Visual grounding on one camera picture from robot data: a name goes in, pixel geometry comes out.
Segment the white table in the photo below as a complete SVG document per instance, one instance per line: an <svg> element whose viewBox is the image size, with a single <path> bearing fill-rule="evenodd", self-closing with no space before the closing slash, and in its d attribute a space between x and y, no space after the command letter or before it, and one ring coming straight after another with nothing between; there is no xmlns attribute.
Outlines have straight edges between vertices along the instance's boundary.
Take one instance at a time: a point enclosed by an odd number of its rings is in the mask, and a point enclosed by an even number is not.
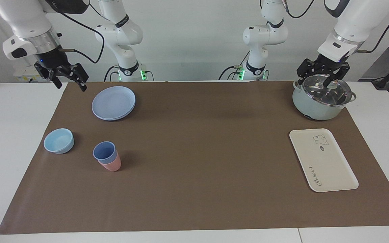
<svg viewBox="0 0 389 243"><path fill-rule="evenodd" d="M347 107L389 180L389 94L349 83ZM34 156L66 84L0 83L0 223ZM389 226L4 235L0 242L389 242Z"/></svg>

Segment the white cooking pot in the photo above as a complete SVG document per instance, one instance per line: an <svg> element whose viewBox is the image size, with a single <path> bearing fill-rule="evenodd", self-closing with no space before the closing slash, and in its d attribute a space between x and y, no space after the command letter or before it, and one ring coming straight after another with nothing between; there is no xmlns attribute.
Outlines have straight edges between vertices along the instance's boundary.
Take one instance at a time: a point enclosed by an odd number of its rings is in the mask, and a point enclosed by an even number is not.
<svg viewBox="0 0 389 243"><path fill-rule="evenodd" d="M306 78L302 85L293 82L293 103L305 117L329 120L336 117L347 103L356 100L357 95L344 81L335 80L324 88L327 77L317 74Z"/></svg>

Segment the white wall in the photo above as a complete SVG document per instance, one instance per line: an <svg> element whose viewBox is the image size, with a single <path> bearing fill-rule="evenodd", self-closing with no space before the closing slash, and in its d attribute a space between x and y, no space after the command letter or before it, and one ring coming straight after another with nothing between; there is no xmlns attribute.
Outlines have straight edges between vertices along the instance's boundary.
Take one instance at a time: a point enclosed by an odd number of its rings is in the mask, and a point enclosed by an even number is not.
<svg viewBox="0 0 389 243"><path fill-rule="evenodd" d="M304 11L310 0L289 0L290 11L296 15ZM91 3L98 8L96 0ZM221 71L230 65L239 64L247 46L242 41L246 27L264 24L257 0L124 0L130 18L144 31L144 41L133 48L139 61L154 72L156 80L216 80ZM100 43L94 33L65 19L57 13L48 14L57 32L62 32L64 48L76 48L95 58ZM84 14L72 16L89 26L103 23L103 19L92 9ZM319 45L325 40L336 23L323 6L315 0L307 15L301 19L285 16L289 27L288 40L278 46L270 46L267 69L269 80L295 80L296 69L305 59L314 60ZM371 49L389 23L389 15L363 45ZM7 24L0 19L0 25ZM0 45L5 39L0 38ZM389 31L376 52L355 54L349 58L351 70L346 80L356 81L369 69L389 46ZM1 55L0 63L7 66ZM84 65L89 81L101 81L110 65L116 64L112 52L105 49L98 64L74 53L69 53L72 63ZM2 81L13 81L6 72Z"/></svg>

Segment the bowl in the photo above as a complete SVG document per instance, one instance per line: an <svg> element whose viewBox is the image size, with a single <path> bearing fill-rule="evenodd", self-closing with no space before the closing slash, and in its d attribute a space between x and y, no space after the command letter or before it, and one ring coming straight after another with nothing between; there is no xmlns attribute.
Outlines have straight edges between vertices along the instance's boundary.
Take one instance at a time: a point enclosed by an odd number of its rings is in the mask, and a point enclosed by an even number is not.
<svg viewBox="0 0 389 243"><path fill-rule="evenodd" d="M73 134L68 129L56 129L46 136L43 144L49 152L64 154L73 148Z"/></svg>

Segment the black band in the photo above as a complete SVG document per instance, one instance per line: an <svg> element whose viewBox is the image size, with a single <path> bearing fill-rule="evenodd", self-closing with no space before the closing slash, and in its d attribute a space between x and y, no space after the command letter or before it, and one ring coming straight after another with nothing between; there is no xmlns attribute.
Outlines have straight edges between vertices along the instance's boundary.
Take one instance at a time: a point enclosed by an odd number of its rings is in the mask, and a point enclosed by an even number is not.
<svg viewBox="0 0 389 243"><path fill-rule="evenodd" d="M137 69L139 68L139 62L136 61L136 65L134 65L133 67L131 68L123 68L123 67L119 67L119 69L121 70L121 72L125 75L125 76L131 76Z"/></svg>
<svg viewBox="0 0 389 243"><path fill-rule="evenodd" d="M249 64L249 62L247 61L247 62L245 63L245 66L247 67L247 69L248 69L250 72L253 73L253 75L257 76L257 75L262 74L262 72L265 70L265 66L266 66L266 65L265 65L264 67L262 67L262 68L255 68L255 67L251 66L251 65Z"/></svg>
<svg viewBox="0 0 389 243"><path fill-rule="evenodd" d="M348 3L349 3L349 0L340 0L340 2L338 3L338 5L335 9L329 9L327 7L327 5L325 4L325 0L324 0L325 8L329 12L329 14L331 14L331 16L333 16L335 18L338 18L341 15L341 13L344 11L344 9L346 8Z"/></svg>
<svg viewBox="0 0 389 243"><path fill-rule="evenodd" d="M270 24L270 26L271 26L273 29L278 29L278 28L280 28L280 26L282 26L283 23L284 23L284 19L281 19L281 22L278 23L278 24L276 24L276 25L268 21L268 24Z"/></svg>
<svg viewBox="0 0 389 243"><path fill-rule="evenodd" d="M129 20L129 17L128 17L128 14L126 14L125 17L124 17L120 22L118 22L118 23L115 24L115 26L116 26L117 28L119 28L119 27L125 25L125 23L127 23L128 20Z"/></svg>

